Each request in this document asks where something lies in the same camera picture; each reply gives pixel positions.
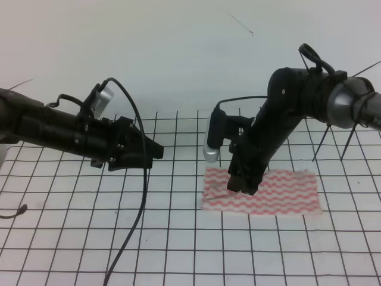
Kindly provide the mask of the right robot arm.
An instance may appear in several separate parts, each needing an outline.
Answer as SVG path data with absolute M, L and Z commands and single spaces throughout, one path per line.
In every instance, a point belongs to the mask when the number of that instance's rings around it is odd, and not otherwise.
M 230 143 L 228 190 L 255 194 L 270 159 L 306 117 L 342 129 L 380 130 L 380 94 L 368 79 L 344 71 L 276 70 L 257 115 L 232 118 L 243 132 Z

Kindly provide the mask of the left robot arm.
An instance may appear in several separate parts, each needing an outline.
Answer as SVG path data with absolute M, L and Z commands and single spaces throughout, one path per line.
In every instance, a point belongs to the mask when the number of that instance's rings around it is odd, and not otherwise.
M 142 135 L 132 119 L 100 118 L 113 93 L 96 86 L 85 101 L 61 94 L 45 105 L 9 89 L 1 89 L 1 143 L 19 141 L 82 156 L 92 167 L 108 163 L 110 172 L 151 168 L 164 155 L 162 145 Z M 77 115 L 57 110 L 60 100 L 80 107 Z

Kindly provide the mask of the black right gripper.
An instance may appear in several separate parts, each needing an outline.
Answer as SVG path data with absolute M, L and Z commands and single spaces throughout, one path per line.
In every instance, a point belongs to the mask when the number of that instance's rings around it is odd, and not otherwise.
M 237 119 L 237 134 L 231 139 L 229 151 L 232 159 L 228 169 L 230 178 L 227 189 L 233 192 L 255 195 L 263 180 L 265 165 L 261 149 L 251 142 L 249 131 L 255 119 Z

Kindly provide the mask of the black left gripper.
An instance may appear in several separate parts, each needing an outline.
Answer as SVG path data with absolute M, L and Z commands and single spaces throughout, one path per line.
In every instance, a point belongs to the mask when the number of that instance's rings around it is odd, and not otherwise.
M 110 172 L 121 169 L 150 169 L 153 159 L 162 159 L 164 147 L 144 137 L 133 120 L 121 117 L 116 121 L 92 120 L 84 130 L 75 132 L 71 153 L 90 159 L 90 165 L 101 168 L 108 163 Z

